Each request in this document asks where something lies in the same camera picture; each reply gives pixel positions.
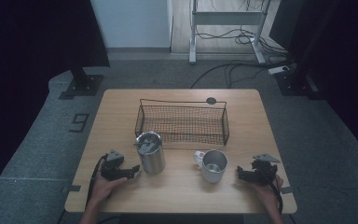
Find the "steel tumbler with lid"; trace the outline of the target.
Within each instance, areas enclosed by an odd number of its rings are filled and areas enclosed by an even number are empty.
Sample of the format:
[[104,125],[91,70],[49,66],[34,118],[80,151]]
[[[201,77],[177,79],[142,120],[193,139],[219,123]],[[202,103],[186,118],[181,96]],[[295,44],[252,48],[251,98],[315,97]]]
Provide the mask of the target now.
[[165,158],[159,134],[153,131],[141,133],[136,138],[135,146],[146,173],[157,175],[164,170]]

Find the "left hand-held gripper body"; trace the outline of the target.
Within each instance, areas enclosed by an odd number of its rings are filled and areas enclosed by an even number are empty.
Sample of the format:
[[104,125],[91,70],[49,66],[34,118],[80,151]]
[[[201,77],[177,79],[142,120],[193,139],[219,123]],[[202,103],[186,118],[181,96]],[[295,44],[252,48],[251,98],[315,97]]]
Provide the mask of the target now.
[[128,174],[120,169],[120,165],[124,162],[124,156],[115,150],[111,150],[104,157],[101,168],[101,176],[109,181],[127,177]]

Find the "black stand base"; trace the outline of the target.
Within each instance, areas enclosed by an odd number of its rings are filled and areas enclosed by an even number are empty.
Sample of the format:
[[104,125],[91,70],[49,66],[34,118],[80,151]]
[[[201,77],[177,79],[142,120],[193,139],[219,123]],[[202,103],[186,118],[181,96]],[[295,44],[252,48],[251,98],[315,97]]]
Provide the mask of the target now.
[[73,76],[68,88],[63,91],[60,100],[72,100],[76,96],[95,96],[102,81],[103,75],[87,75],[82,67],[71,68]]
[[281,72],[274,77],[283,96],[306,96],[311,100],[324,99],[310,75],[301,77],[292,72]]

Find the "white power strip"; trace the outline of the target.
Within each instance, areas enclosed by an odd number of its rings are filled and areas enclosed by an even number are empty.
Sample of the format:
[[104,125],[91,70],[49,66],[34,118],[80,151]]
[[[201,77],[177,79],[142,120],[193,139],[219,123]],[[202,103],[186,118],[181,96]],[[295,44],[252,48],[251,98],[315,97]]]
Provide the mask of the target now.
[[290,68],[288,66],[279,66],[279,67],[274,67],[274,68],[270,68],[268,70],[268,73],[270,75],[275,75],[275,74],[279,74],[279,73],[283,73],[283,72],[288,72],[290,71]]

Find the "white mug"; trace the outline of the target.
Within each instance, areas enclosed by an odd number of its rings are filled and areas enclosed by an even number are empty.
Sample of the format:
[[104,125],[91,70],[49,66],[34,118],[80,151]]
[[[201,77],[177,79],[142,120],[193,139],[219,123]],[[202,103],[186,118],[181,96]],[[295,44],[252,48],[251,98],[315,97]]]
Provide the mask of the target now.
[[193,159],[199,166],[203,179],[212,184],[222,179],[228,165],[227,156],[217,149],[196,151]]

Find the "person's left hand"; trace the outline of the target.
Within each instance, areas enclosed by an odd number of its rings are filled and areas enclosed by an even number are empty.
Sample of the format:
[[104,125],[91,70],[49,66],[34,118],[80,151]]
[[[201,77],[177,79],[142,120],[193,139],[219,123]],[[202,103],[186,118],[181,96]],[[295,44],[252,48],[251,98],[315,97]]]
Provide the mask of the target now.
[[89,198],[89,203],[100,204],[111,194],[113,189],[117,188],[128,180],[127,177],[122,177],[117,180],[108,181],[102,177],[101,170],[102,166],[99,165],[94,179],[94,185],[92,188],[91,196]]

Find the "black curtain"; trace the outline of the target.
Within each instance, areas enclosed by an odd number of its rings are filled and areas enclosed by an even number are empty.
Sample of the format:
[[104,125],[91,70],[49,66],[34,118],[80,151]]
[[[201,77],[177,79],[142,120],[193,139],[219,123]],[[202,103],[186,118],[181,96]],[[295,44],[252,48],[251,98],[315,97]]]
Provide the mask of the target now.
[[358,140],[358,0],[280,0],[269,36]]
[[109,64],[91,0],[0,0],[0,174],[66,71]]

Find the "white desk frame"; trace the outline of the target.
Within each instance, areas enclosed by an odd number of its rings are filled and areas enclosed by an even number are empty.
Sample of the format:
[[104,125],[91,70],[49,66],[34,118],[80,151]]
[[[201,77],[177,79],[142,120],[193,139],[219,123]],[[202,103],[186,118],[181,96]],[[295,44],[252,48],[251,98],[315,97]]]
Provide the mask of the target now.
[[198,11],[198,0],[190,0],[190,28],[189,63],[195,64],[197,59],[196,32],[199,25],[256,25],[257,30],[250,38],[251,47],[259,64],[265,64],[266,60],[260,44],[261,33],[269,12],[271,0],[265,0],[260,11]]

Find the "person's right hand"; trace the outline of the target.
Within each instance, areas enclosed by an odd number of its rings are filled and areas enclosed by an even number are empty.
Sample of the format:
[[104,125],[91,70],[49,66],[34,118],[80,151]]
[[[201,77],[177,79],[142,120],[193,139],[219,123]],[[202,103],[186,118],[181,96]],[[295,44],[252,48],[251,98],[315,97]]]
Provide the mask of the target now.
[[252,188],[267,211],[279,210],[280,203],[278,196],[275,194],[274,189],[270,185],[260,186],[252,184]]

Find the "dark wire mesh basket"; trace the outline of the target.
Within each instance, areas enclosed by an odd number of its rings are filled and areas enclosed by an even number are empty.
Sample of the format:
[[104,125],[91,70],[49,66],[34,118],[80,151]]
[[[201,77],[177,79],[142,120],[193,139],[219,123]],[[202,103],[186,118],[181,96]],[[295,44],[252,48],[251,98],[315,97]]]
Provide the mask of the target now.
[[141,99],[134,133],[139,136],[149,131],[164,142],[225,146],[229,138],[227,103]]

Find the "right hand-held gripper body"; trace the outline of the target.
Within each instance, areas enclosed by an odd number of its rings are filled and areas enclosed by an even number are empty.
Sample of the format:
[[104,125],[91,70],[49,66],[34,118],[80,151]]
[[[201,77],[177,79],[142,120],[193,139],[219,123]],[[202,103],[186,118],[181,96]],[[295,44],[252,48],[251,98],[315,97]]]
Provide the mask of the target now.
[[252,182],[259,185],[271,183],[278,171],[277,164],[281,161],[265,153],[253,156],[252,169],[254,170]]

